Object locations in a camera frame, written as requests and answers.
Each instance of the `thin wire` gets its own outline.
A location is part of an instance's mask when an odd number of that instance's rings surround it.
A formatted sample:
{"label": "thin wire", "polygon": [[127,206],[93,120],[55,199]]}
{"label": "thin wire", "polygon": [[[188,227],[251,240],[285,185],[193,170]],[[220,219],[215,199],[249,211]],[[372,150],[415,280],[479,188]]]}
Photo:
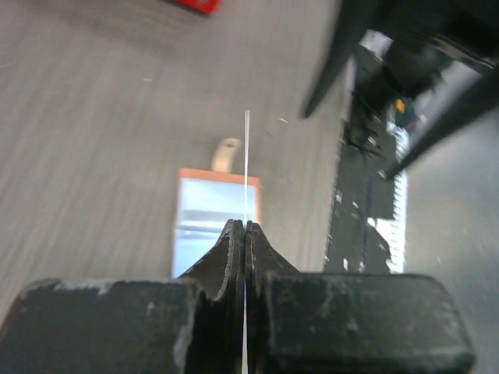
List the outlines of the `thin wire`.
{"label": "thin wire", "polygon": [[248,221],[248,154],[250,151],[250,111],[244,112],[244,224]]}

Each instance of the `black mechanical part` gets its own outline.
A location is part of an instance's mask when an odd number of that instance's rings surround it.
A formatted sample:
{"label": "black mechanical part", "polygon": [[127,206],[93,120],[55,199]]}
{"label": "black mechanical part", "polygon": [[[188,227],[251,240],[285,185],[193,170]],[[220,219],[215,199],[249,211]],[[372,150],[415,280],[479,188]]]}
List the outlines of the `black mechanical part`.
{"label": "black mechanical part", "polygon": [[[438,59],[457,60],[479,72],[492,69],[499,55],[498,9],[499,0],[488,0],[480,5],[466,0],[343,1],[336,27],[331,31],[325,62],[306,102],[303,117],[312,115],[324,99],[368,30],[378,31],[394,41],[395,47],[386,57],[395,63],[395,66],[388,65],[388,69],[396,79],[405,79],[397,74],[404,70],[410,76],[422,76],[421,82],[406,87],[410,88],[409,95],[417,95],[417,91],[423,92],[424,87],[430,85],[432,74],[425,76],[424,72],[431,72],[432,66],[438,66],[431,63],[432,59],[435,63]],[[400,55],[396,50],[404,51]],[[448,57],[441,57],[437,51]],[[426,62],[430,69],[422,66],[419,70],[419,62]],[[382,90],[384,81],[378,85]]]}
{"label": "black mechanical part", "polygon": [[450,295],[414,275],[267,277],[272,373],[467,373],[474,358]]}
{"label": "black mechanical part", "polygon": [[[381,70],[381,61],[364,47],[357,49],[354,58],[355,87]],[[368,116],[366,106],[354,97],[331,199],[324,264],[328,273],[390,273],[386,264],[390,259],[389,245],[372,229],[369,219],[393,219],[395,185],[382,182],[377,172],[395,159],[396,139],[386,131],[385,114]]]}
{"label": "black mechanical part", "polygon": [[377,17],[379,3],[381,3],[379,0],[342,2],[336,27],[331,31],[334,37],[331,38],[325,62],[311,91],[310,98],[303,108],[304,118],[312,115],[335,82],[345,63],[357,49],[360,41],[373,24],[373,20]]}
{"label": "black mechanical part", "polygon": [[455,304],[419,276],[300,273],[260,225],[229,221],[176,280],[47,280],[0,330],[0,372],[466,373]]}
{"label": "black mechanical part", "polygon": [[262,365],[268,340],[268,310],[264,287],[269,273],[299,274],[271,247],[259,224],[246,225],[246,331],[248,372],[266,372]]}
{"label": "black mechanical part", "polygon": [[356,87],[356,96],[380,115],[396,99],[414,98],[429,90],[451,63],[451,58],[430,46],[394,41],[384,55],[381,69]]}
{"label": "black mechanical part", "polygon": [[419,156],[435,146],[441,140],[451,136],[471,124],[479,116],[496,108],[499,104],[499,69],[483,74],[468,90],[455,100],[446,111],[438,115],[428,130],[414,144],[400,163],[393,163],[382,171],[387,180],[407,168]]}
{"label": "black mechanical part", "polygon": [[229,221],[179,279],[33,284],[0,329],[0,372],[241,372],[243,264]]}

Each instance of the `red object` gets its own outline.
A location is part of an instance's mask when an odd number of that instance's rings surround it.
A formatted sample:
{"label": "red object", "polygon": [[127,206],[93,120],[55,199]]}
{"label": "red object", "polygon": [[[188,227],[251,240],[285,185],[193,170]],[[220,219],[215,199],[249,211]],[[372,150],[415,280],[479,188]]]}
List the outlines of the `red object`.
{"label": "red object", "polygon": [[217,10],[221,0],[177,0],[177,2],[205,13]]}

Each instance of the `concrete floor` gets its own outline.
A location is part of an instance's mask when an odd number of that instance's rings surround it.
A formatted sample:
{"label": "concrete floor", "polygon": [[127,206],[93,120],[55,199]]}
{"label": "concrete floor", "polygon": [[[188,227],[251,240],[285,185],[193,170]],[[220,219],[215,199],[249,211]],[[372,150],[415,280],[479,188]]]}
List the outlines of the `concrete floor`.
{"label": "concrete floor", "polygon": [[0,319],[40,278],[168,277],[177,170],[209,168],[222,138],[243,139],[246,109],[264,230],[320,270],[341,87],[314,118],[298,111],[334,9],[1,0]]}
{"label": "concrete floor", "polygon": [[[436,112],[477,78],[456,64]],[[499,111],[430,151],[409,170],[406,271],[453,294],[478,354],[476,373],[499,367]]]}

